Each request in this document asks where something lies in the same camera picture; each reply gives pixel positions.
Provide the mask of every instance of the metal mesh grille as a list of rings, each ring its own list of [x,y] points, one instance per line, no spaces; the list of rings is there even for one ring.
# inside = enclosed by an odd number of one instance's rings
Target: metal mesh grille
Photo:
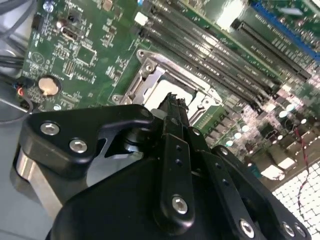
[[[273,195],[308,228],[312,239],[317,240],[320,239],[320,161],[310,166],[309,171],[308,183],[300,196],[301,213],[305,221],[299,213],[298,192],[306,179],[306,170],[275,190]]]

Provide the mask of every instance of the red wire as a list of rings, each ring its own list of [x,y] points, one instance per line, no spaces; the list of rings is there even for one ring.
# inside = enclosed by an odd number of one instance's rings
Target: red wire
[[[300,196],[301,196],[301,192],[302,192],[302,189],[304,188],[304,186],[306,185],[306,183],[308,182],[308,177],[309,177],[309,174],[310,174],[310,171],[309,171],[309,162],[308,162],[308,156],[306,154],[306,151],[305,151],[305,141],[304,139],[300,136],[299,134],[299,131],[298,131],[298,128],[295,129],[295,134],[297,135],[297,137],[299,138],[300,142],[301,142],[301,146],[302,146],[302,154],[303,154],[303,160],[304,160],[304,163],[306,165],[306,171],[307,171],[307,175],[306,175],[306,178],[304,180],[304,182],[302,183],[302,185],[300,186],[299,188],[299,193],[298,193],[298,207],[299,207],[299,213],[301,215],[301,217],[303,218],[304,221],[305,220],[305,216],[302,214],[301,212],[301,207],[302,207],[302,204],[300,202]]]
[[[22,87],[18,87],[18,89],[16,90],[19,96],[23,96],[24,95],[24,90],[22,89]]]

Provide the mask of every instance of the blue pcie slot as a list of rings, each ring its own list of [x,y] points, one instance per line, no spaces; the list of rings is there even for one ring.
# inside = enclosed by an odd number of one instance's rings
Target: blue pcie slot
[[[274,25],[278,30],[280,30],[289,40],[295,43],[301,50],[312,57],[315,61],[320,62],[320,53],[315,52],[310,47],[308,47],[300,37],[296,36],[292,31],[290,31],[286,26],[277,20],[277,17],[268,12],[260,2],[251,3],[251,7],[256,10],[262,17],[268,20],[272,25]]]

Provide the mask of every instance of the chip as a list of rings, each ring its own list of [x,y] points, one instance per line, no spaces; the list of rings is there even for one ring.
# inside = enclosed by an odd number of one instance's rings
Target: chip
[[[90,65],[93,58],[96,56],[96,52],[88,49],[84,46],[80,46],[77,52],[77,59],[83,62],[86,65]]]

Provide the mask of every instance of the bolt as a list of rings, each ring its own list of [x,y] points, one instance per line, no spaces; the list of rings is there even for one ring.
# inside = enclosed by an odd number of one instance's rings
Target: bolt
[[[69,147],[72,151],[76,152],[77,154],[83,154],[88,149],[87,144],[79,139],[72,140],[69,143]]]
[[[188,211],[187,203],[179,196],[172,198],[172,206],[179,214],[186,214]]]
[[[291,237],[295,236],[294,230],[285,221],[282,223],[282,226],[287,234],[289,234]]]
[[[46,135],[54,136],[57,135],[60,132],[60,128],[58,125],[51,123],[51,122],[46,122],[40,126],[41,132],[43,132]]]
[[[45,1],[42,5],[43,9],[48,13],[52,13],[54,11],[54,3],[53,1]]]
[[[200,132],[198,129],[196,128],[193,128],[192,131],[195,133],[195,135],[199,136],[200,135]]]
[[[302,235],[302,237],[306,237],[306,233],[305,231],[302,229],[302,227],[300,227],[297,223],[294,224],[295,229],[298,231],[298,233],[300,233]]]
[[[154,67],[151,65],[151,64],[147,64],[145,66],[145,69],[148,71],[148,72],[152,72],[154,70]]]
[[[143,116],[145,116],[145,117],[149,117],[149,111],[147,110],[147,109],[145,109],[145,108],[143,108],[143,109],[141,109],[141,114],[143,115]]]
[[[223,147],[221,148],[221,152],[226,156],[228,155],[228,151]]]
[[[247,235],[251,239],[255,237],[254,229],[246,220],[241,219],[239,224],[240,224],[241,230],[244,232],[245,235]]]

